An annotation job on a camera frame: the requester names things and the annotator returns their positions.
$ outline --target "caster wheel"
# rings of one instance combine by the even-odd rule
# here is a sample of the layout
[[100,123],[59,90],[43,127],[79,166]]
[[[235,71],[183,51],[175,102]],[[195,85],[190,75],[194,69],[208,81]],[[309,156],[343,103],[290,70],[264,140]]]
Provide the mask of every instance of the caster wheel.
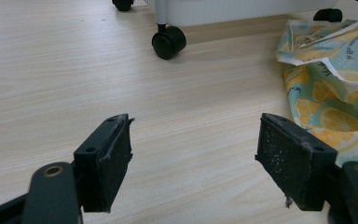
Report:
[[133,0],[112,0],[112,3],[119,11],[129,11]]
[[313,17],[314,21],[330,21],[339,22],[342,21],[342,12],[339,9],[322,9],[319,10]]
[[185,48],[186,37],[179,28],[170,26],[153,36],[152,45],[159,58],[169,60]]

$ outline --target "fabric cloth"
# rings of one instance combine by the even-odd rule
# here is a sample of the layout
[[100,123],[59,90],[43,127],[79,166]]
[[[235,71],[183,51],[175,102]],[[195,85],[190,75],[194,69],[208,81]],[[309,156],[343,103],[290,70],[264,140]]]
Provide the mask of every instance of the fabric cloth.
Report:
[[294,122],[358,161],[358,21],[289,21],[277,58]]

